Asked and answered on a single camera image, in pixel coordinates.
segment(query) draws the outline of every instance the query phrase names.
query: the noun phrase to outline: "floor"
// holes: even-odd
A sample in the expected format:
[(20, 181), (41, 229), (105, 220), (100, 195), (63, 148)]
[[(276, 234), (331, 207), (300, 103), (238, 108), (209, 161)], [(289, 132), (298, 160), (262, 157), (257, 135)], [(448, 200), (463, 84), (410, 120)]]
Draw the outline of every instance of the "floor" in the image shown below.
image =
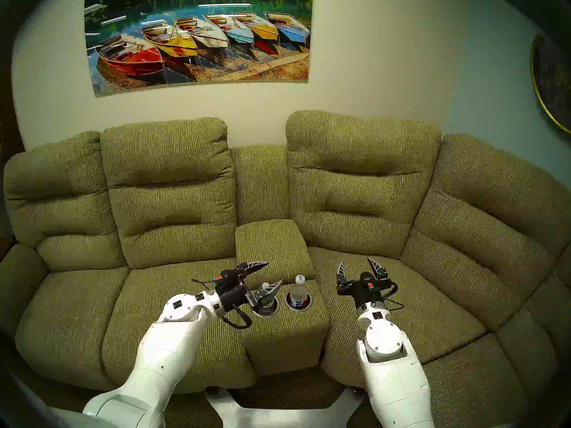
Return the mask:
[[(81, 412), (97, 391), (51, 381), (33, 372), (20, 357), (13, 342), (0, 332), (0, 362), (32, 389), (46, 404)], [(260, 377), (252, 387), (230, 390), (237, 403), (250, 408), (317, 409), (331, 405), (344, 386), (319, 367)], [(172, 396), (164, 414), (167, 427), (221, 428), (222, 420), (204, 393)], [(349, 428), (381, 428), (365, 399), (347, 424)]]

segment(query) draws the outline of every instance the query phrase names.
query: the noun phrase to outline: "sofa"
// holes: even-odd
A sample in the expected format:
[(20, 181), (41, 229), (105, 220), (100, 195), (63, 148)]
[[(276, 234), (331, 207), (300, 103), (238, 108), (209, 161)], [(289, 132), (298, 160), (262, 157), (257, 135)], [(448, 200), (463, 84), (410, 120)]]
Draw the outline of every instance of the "sofa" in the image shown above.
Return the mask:
[[(18, 244), (0, 265), (0, 328), (40, 375), (118, 387), (167, 299), (242, 261), (251, 289), (297, 274), (311, 307), (246, 330), (209, 325), (175, 393), (249, 387), (319, 365), (365, 387), (353, 300), (382, 263), (428, 377), (437, 427), (520, 420), (571, 353), (571, 193), (469, 135), (419, 121), (293, 113), (287, 145), (228, 148), (217, 118), (84, 132), (15, 155), (4, 196)], [(237, 321), (235, 312), (229, 314)]]

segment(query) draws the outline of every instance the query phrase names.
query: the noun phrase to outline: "yellow boat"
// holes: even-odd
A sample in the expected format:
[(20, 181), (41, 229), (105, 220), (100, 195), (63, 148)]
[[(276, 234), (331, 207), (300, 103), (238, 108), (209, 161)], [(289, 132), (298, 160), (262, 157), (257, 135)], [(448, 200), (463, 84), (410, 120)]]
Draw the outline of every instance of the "yellow boat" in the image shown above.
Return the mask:
[(277, 40), (277, 27), (254, 12), (233, 11), (232, 16), (248, 26), (261, 39)]
[(197, 55), (197, 44), (192, 36), (164, 19), (141, 23), (141, 33), (152, 45), (175, 58)]

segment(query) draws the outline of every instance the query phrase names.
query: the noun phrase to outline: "white wall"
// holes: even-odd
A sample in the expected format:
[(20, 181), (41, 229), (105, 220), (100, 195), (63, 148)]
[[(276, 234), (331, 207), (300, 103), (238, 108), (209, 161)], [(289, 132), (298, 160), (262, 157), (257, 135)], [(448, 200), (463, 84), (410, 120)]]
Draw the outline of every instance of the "white wall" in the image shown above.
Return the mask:
[(465, 132), (547, 170), (571, 189), (571, 135), (538, 103), (533, 22), (503, 0), (468, 0), (468, 32), (443, 133)]
[(46, 0), (18, 35), (12, 83), (27, 149), (85, 130), (198, 116), (226, 121), (230, 146), (283, 144), (286, 118), (301, 108), (442, 128), (467, 20), (466, 0), (313, 0), (307, 84), (188, 84), (96, 99), (83, 3)]

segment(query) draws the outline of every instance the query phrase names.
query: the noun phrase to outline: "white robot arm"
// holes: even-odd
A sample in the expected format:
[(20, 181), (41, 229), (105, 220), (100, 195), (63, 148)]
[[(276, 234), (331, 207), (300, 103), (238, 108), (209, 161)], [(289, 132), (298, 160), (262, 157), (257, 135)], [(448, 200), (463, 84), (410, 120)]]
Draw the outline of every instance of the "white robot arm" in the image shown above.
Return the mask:
[[(373, 273), (361, 273), (359, 281), (348, 281), (343, 263), (339, 265), (337, 293), (353, 297), (357, 322), (366, 330), (365, 340), (357, 341), (357, 353), (370, 404), (384, 427), (434, 428), (428, 380), (409, 338), (391, 322), (385, 305), (398, 287), (384, 267), (367, 260)], [(383, 296), (381, 291), (389, 288)]]
[[(239, 307), (249, 304), (257, 311), (273, 302), (281, 281), (257, 292), (251, 292), (243, 282), (247, 275), (266, 265), (242, 263), (216, 276), (215, 289), (170, 298), (158, 321), (142, 338), (127, 381), (116, 390), (91, 399), (83, 413), (120, 428), (164, 427), (163, 412), (168, 400), (191, 367), (208, 322), (222, 318), (235, 328), (247, 328), (252, 321)], [(234, 324), (224, 316), (231, 310), (238, 312), (244, 325)]]

